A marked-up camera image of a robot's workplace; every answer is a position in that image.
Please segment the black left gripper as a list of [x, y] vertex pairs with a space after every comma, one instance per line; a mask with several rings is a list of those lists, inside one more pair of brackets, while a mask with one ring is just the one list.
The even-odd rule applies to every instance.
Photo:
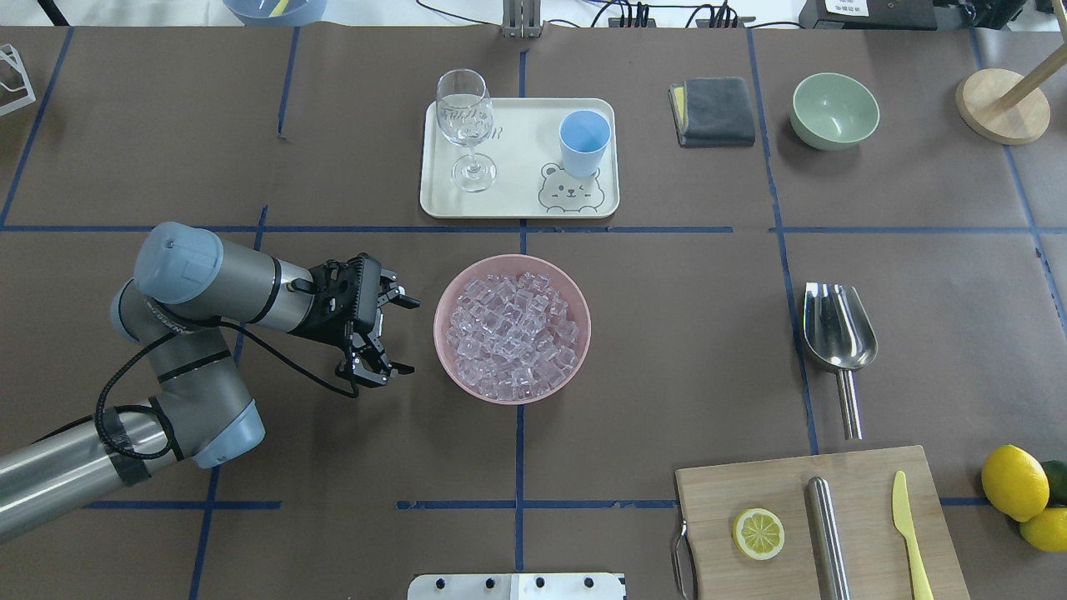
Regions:
[[385, 304], [415, 310], [423, 303], [373, 256], [321, 263], [308, 277], [294, 278], [291, 290], [310, 296], [305, 318], [291, 333], [343, 350], [337, 376], [352, 388], [380, 388], [395, 376], [414, 373], [413, 366], [389, 360], [376, 327]]

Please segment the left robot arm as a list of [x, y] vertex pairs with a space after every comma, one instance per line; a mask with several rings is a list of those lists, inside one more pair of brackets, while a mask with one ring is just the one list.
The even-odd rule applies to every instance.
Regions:
[[262, 419], [224, 329], [259, 323], [339, 349], [346, 398], [411, 373], [380, 340], [386, 304], [413, 310], [419, 300], [366, 253], [307, 269], [208, 228], [159, 224], [110, 318], [149, 361], [160, 393], [111, 406], [111, 377], [86, 419], [5, 456], [3, 541], [184, 459], [214, 468], [259, 445]]

